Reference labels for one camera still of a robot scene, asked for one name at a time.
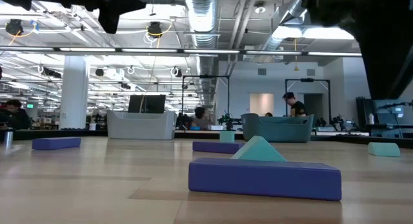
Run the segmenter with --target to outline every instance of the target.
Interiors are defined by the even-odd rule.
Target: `person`
[[[0,122],[7,123],[7,127],[16,130],[30,127],[30,118],[26,111],[21,108],[21,102],[17,99],[7,101],[6,107],[0,109]]]
[[[307,115],[304,104],[296,100],[293,92],[284,94],[283,99],[291,106],[290,117],[305,117]]]
[[[200,127],[201,130],[209,130],[211,122],[208,119],[207,110],[204,107],[195,109],[195,118],[192,120],[193,127]]]

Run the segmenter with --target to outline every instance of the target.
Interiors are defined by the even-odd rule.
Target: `ductwork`
[[[286,6],[277,8],[272,20],[272,26],[275,28],[274,32],[277,30],[278,26],[281,23],[301,17],[304,14],[305,10],[305,8],[301,7],[301,0],[290,0],[290,2],[286,4]],[[284,39],[275,38],[272,37],[272,35],[268,37],[264,44],[261,45],[260,50],[277,50]],[[257,56],[253,58],[253,61],[263,62],[265,60],[263,59],[264,57],[268,56]]]
[[[185,0],[188,7],[188,20],[193,32],[215,32],[217,29],[217,0]],[[192,35],[194,48],[213,49],[217,47],[217,36]],[[214,57],[197,57],[197,71],[199,75],[216,75],[217,68]],[[210,92],[211,79],[200,79],[201,90]],[[210,105],[213,95],[200,94],[205,105]]]

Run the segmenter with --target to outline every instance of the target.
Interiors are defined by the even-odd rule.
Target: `blue foam block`
[[[270,143],[261,136],[254,136],[235,153],[231,159],[260,161],[287,161]]]
[[[80,143],[80,137],[51,137],[33,140],[32,149],[57,150],[69,147],[80,147]]]
[[[223,143],[233,143],[235,141],[235,131],[220,131],[219,141]]]
[[[200,152],[215,152],[235,154],[244,143],[221,143],[221,142],[192,142],[192,150]]]
[[[198,158],[189,189],[258,196],[341,200],[341,173],[322,163]]]
[[[400,157],[399,146],[395,143],[369,143],[368,153],[374,156]]]

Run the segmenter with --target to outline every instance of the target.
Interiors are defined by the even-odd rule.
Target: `computer monitor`
[[[140,113],[163,114],[165,111],[165,95],[132,95],[129,100],[128,112],[139,113],[142,99],[143,103]]]

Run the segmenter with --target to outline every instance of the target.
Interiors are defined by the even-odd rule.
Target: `doorway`
[[[308,115],[314,115],[315,120],[324,117],[323,114],[323,95],[322,94],[304,94],[304,105]]]
[[[274,115],[273,94],[250,94],[250,112],[264,116],[267,112]]]

